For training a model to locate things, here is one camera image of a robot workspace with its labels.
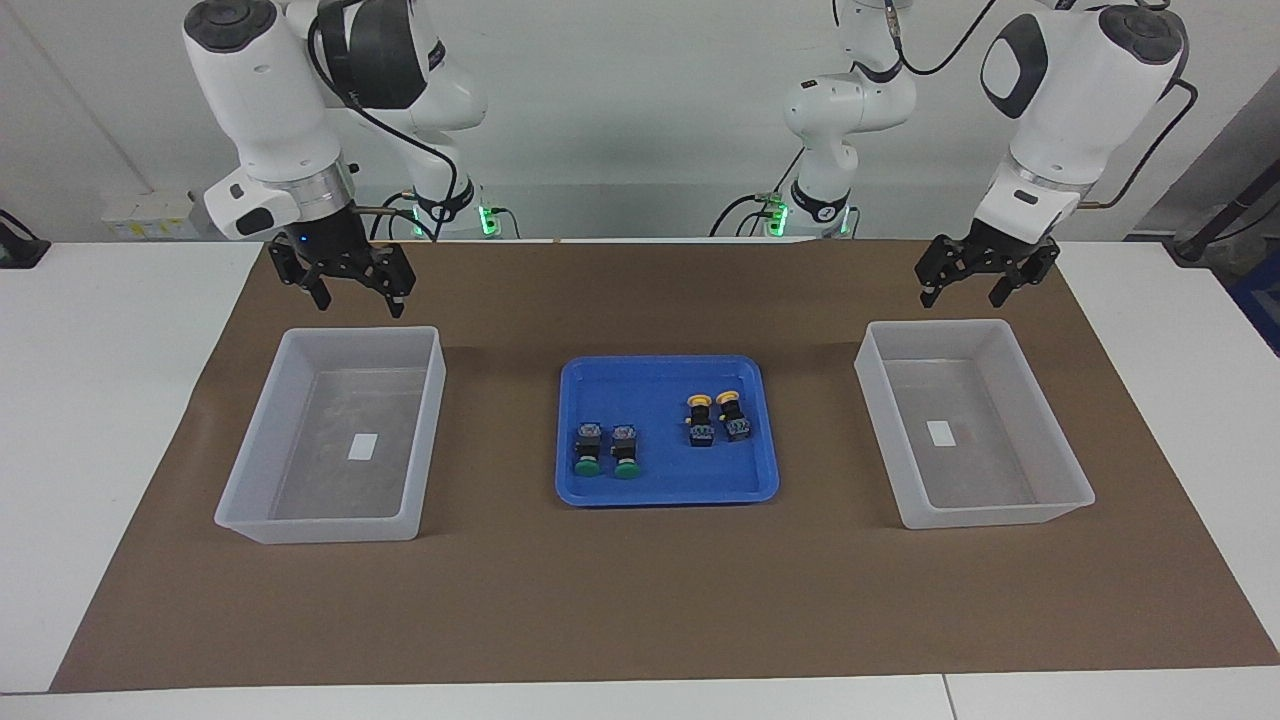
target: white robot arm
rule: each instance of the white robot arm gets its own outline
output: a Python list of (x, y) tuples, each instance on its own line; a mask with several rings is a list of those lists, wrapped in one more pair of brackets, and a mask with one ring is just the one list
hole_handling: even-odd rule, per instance
[(1181, 79), (1187, 51), (1185, 26), (1166, 9), (1055, 9), (1010, 22), (987, 51), (982, 83), (1018, 131), (969, 234), (938, 236), (916, 265), (924, 305), (978, 273), (1001, 275), (989, 296), (997, 307), (1043, 281), (1059, 254), (1050, 233), (1082, 205), (1111, 154), (1175, 85), (1194, 101)]
[[(910, 0), (899, 6), (905, 10)], [(915, 79), (902, 72), (884, 0), (840, 0), (838, 9), (842, 46), (854, 67), (806, 79), (787, 95), (787, 128), (805, 151), (782, 219), (771, 228), (774, 234), (842, 232), (858, 173), (858, 150), (847, 136), (900, 126), (915, 110)]]
[[(196, 78), (241, 159), (206, 192), (210, 215), (236, 240), (282, 229), (269, 246), (280, 279), (310, 292), (321, 310), (330, 301), (323, 278), (349, 278), (381, 293), (398, 318), (416, 278), (398, 246), (375, 249), (365, 238), (358, 214), (370, 210), (355, 204), (314, 64), (371, 126), (399, 133), (424, 228), (495, 231), (481, 222), (479, 191), (443, 135), (479, 124), (486, 101), (444, 60), (417, 0), (305, 3), (288, 18), (269, 0), (205, 0), (183, 31)], [(300, 36), (315, 38), (316, 63)]]

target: white table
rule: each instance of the white table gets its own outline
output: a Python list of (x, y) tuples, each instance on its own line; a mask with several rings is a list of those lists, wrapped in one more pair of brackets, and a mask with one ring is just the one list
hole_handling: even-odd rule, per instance
[[(0, 692), (49, 688), (257, 250), (61, 245), (0, 274)], [(1160, 247), (1076, 243), (1061, 268), (1280, 637), (1280, 360)], [(5, 719), (84, 716), (1270, 719), (1280, 669), (0, 697)]]

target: brown table surface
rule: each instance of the brown table surface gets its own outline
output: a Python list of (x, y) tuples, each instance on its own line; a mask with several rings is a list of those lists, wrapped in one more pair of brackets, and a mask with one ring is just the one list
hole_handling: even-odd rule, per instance
[[(1274, 665), (1276, 648), (1056, 274), (924, 311), (904, 242), (419, 246), (401, 324), (448, 382), (422, 532), (260, 546), (212, 523), (280, 336), (316, 313), (260, 259), (55, 692)], [(901, 527), (852, 360), (868, 322), (1009, 320), (1097, 492), (1044, 525)], [(749, 507), (554, 493), (563, 364), (744, 354), (782, 475)]]

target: white plastic container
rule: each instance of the white plastic container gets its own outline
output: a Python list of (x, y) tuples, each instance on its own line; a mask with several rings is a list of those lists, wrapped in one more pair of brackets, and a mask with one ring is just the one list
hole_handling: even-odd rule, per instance
[(1093, 503), (1007, 323), (872, 323), (855, 366), (908, 528), (1044, 523)]
[(214, 521), (269, 544), (412, 539), (443, 393), (435, 328), (284, 333)]

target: white label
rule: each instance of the white label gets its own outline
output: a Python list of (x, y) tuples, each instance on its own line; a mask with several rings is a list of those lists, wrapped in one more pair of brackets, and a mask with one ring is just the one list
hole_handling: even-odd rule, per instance
[(929, 420), (929, 436), (933, 437), (933, 447), (956, 446), (956, 436), (951, 432), (951, 423), (946, 420)]
[(347, 454), (347, 460), (372, 460), (375, 447), (378, 447), (378, 434), (357, 434), (351, 439), (351, 452)]

